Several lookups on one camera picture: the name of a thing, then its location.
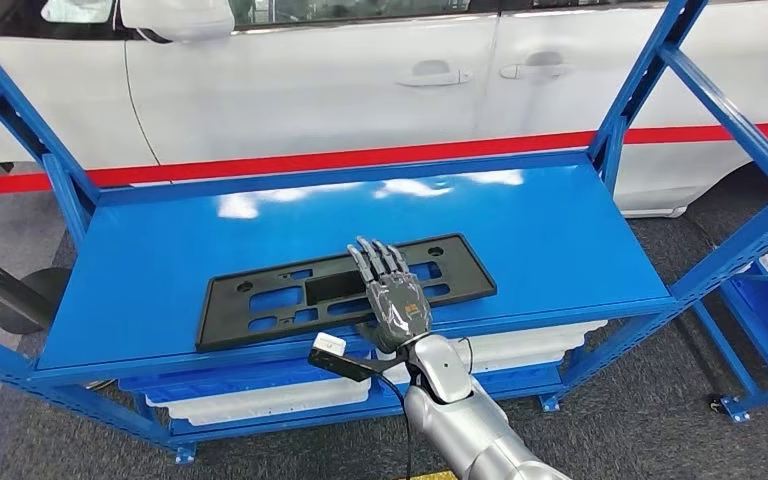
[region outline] black pole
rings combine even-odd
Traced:
[[[48,329],[54,321],[57,305],[10,275],[0,267],[0,299],[40,330]]]

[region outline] car window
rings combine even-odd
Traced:
[[[123,40],[134,34],[111,19],[105,23],[50,22],[41,12],[47,0],[24,0],[0,23],[0,37],[50,38],[60,40]]]
[[[229,0],[238,29],[496,11],[496,0]]]
[[[593,7],[600,5],[610,6],[620,3],[651,3],[652,1],[653,0],[501,0],[503,11]]]

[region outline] red stripe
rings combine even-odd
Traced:
[[[759,124],[758,127],[768,137],[768,123]],[[177,165],[107,168],[91,170],[89,175],[98,186],[109,187],[167,180],[193,180],[198,178],[363,167],[584,147],[593,138],[594,133],[593,131],[552,133],[347,152],[244,158]],[[729,133],[719,125],[632,128],[626,133],[625,144],[710,142],[731,139]],[[0,193],[34,192],[48,189],[50,189],[48,179],[41,173],[0,177]]]

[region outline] shelf foot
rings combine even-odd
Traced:
[[[196,461],[196,444],[187,443],[175,452],[175,465],[189,465]]]
[[[709,405],[711,410],[728,415],[733,423],[745,423],[750,420],[749,412],[743,409],[737,397],[731,395],[714,394],[711,396]]]
[[[558,403],[558,399],[555,395],[538,395],[537,398],[540,399],[540,406],[543,408],[544,412],[561,411],[561,405]]]

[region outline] white car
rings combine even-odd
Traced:
[[[228,2],[26,1],[0,62],[89,170],[441,143],[458,156],[510,137],[477,145],[569,148],[599,126],[664,6]],[[684,50],[768,134],[768,0],[714,2]],[[624,213],[680,215],[747,163],[714,125],[667,71],[626,137]],[[0,163],[22,161],[0,125]],[[145,178],[131,171],[116,178]]]

